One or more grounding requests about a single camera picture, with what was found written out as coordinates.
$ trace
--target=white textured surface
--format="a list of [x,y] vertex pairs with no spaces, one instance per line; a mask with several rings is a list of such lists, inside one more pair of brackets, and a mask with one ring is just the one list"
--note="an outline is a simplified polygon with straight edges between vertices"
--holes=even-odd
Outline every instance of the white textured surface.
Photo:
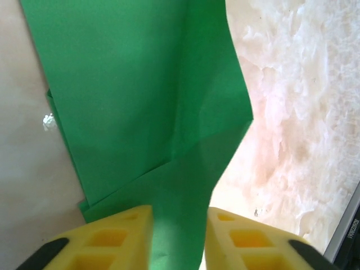
[[[211,204],[324,251],[360,180],[360,4],[228,0],[255,120]],[[0,263],[83,223],[83,197],[16,0],[0,0]]]

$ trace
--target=green sheet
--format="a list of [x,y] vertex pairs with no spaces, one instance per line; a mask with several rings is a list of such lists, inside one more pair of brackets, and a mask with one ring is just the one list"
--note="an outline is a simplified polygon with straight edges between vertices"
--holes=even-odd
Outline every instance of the green sheet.
[[151,204],[151,269],[198,269],[252,120],[220,0],[22,0],[87,222]]

